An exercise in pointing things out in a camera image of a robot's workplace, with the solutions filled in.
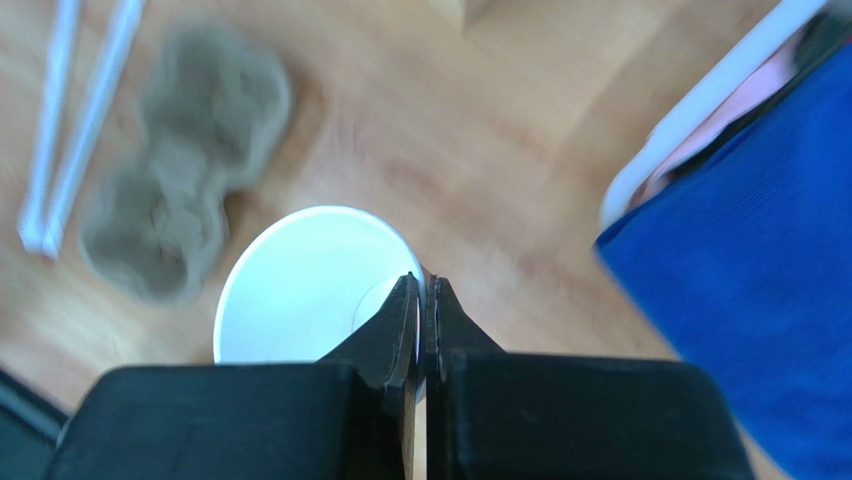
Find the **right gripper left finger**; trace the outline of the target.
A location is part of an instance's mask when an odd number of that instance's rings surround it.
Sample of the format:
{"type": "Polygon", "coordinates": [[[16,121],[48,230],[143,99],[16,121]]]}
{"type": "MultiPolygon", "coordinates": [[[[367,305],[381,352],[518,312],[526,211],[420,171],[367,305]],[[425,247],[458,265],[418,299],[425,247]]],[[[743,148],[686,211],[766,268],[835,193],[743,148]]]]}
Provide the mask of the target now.
{"type": "Polygon", "coordinates": [[[419,282],[408,273],[364,325],[321,359],[351,373],[342,479],[413,477],[419,315],[419,282]]]}

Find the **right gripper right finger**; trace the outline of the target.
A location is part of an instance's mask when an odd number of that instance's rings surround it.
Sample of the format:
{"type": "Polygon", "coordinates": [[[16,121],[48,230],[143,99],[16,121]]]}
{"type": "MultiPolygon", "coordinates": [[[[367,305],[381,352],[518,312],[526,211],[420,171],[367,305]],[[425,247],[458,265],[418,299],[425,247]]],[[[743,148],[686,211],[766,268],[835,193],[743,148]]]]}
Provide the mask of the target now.
{"type": "Polygon", "coordinates": [[[445,364],[451,354],[500,353],[502,348],[463,310],[450,281],[432,275],[423,303],[423,386],[426,398],[426,469],[429,479],[445,479],[452,465],[448,446],[452,421],[447,418],[445,364]]]}

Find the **paper coffee cup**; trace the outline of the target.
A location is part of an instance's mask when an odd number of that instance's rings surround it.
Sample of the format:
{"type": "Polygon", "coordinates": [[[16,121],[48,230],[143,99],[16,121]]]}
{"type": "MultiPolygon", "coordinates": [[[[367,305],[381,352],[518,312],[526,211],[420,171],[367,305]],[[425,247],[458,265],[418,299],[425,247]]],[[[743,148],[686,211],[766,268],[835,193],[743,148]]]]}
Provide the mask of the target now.
{"type": "Polygon", "coordinates": [[[228,274],[216,307],[213,361],[316,362],[365,326],[406,275],[416,280],[420,316],[426,276],[390,224],[347,206],[289,214],[256,237],[228,274]]]}

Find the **grey pulp cup carrier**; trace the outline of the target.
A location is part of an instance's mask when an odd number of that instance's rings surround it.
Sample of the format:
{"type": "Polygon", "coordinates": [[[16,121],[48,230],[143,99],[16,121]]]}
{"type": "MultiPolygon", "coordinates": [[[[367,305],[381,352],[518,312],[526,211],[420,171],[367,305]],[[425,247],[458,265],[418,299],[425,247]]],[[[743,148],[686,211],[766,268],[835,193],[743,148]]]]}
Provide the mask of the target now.
{"type": "Polygon", "coordinates": [[[151,302],[196,295],[228,240],[225,198],[259,181],[293,102],[266,44],[221,23],[174,31],[140,101],[142,146],[110,171],[83,220],[92,270],[151,302]]]}

